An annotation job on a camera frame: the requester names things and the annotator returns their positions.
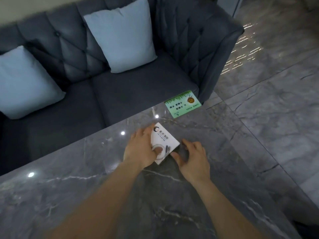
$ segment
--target light blue throw pillow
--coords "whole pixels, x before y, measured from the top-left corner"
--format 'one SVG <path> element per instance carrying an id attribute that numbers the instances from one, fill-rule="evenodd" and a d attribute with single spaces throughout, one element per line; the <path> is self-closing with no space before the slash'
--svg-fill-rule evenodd
<path id="1" fill-rule="evenodd" d="M 157 58 L 147 0 L 102 10 L 84 19 L 106 57 L 111 73 L 120 73 Z"/>
<path id="2" fill-rule="evenodd" d="M 65 92 L 23 46 L 0 56 L 0 111 L 8 118 L 22 118 L 64 96 Z"/>

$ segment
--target person's right arm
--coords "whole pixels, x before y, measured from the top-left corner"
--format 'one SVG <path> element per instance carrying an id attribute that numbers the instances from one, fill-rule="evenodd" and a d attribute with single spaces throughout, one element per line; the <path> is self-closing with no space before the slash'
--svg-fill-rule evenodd
<path id="1" fill-rule="evenodd" d="M 172 152 L 171 155 L 185 179 L 194 186 L 205 204 L 218 238 L 264 238 L 210 180 L 210 166 L 205 148 L 202 147 L 201 143 L 192 143 L 186 139 L 183 139 L 183 143 L 189 151 L 188 162 L 184 162 L 176 152 Z"/>

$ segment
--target marble tile floor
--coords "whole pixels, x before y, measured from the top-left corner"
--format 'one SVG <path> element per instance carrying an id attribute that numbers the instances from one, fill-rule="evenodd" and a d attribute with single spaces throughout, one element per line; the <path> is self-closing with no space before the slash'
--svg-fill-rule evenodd
<path id="1" fill-rule="evenodd" d="M 319 225 L 319 12 L 244 0 L 238 39 L 204 106 L 290 220 Z"/>

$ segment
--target green sign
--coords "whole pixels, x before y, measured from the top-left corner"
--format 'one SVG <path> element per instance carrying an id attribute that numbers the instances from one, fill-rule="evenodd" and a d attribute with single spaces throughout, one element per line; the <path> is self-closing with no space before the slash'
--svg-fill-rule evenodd
<path id="1" fill-rule="evenodd" d="M 165 105 L 173 118 L 176 118 L 200 107 L 201 103 L 197 100 L 193 92 L 189 90 L 165 101 Z"/>

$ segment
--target table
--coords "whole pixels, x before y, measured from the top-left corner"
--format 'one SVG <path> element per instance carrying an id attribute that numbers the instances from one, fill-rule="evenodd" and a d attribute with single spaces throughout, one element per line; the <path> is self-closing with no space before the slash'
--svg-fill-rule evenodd
<path id="1" fill-rule="evenodd" d="M 173 120 L 164 103 L 1 176 L 1 237 L 37 238 L 57 226 L 122 161 L 130 134 L 157 121 L 178 140 L 201 141 L 211 180 L 262 233 L 300 238 L 203 107 Z M 170 156 L 142 171 L 123 211 L 118 238 L 216 238 L 200 197 Z"/>

